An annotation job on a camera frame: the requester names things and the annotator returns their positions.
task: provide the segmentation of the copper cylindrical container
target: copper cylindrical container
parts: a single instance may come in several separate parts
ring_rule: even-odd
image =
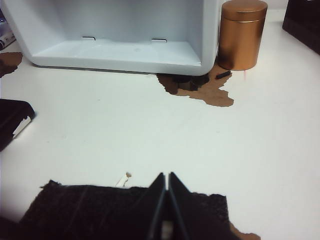
[[[257,64],[268,5],[260,0],[231,0],[222,5],[218,64],[246,70]]]

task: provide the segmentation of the dark object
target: dark object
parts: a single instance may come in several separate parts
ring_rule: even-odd
[[[224,73],[221,73],[221,74],[218,74],[216,77],[215,77],[215,79],[222,79],[222,78],[224,78],[224,77],[226,77],[226,76],[229,76],[231,74],[231,71],[229,70],[229,71],[226,71],[226,72],[224,72]]]
[[[35,112],[29,103],[0,99],[0,152],[12,141],[14,131],[20,123],[23,120],[28,121],[28,117],[30,120],[35,117]]]
[[[320,54],[320,1],[289,0],[282,28]]]
[[[162,173],[149,188],[50,181],[20,223],[9,222],[11,231],[0,224],[0,238],[159,240],[163,220],[173,221],[175,240],[238,240],[230,231],[226,197],[191,193],[174,173],[168,192]],[[33,238],[21,237],[19,231]]]

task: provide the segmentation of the small white object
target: small white object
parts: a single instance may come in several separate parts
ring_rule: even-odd
[[[27,116],[27,118],[23,119],[20,124],[13,131],[13,139],[17,137],[17,135],[31,122],[31,118]]]
[[[116,188],[124,188],[126,186],[126,182],[128,182],[129,178],[131,178],[131,173],[126,172],[125,175],[118,181],[115,185]]]
[[[198,76],[216,58],[220,8],[217,0],[2,0],[1,6],[36,65]]]

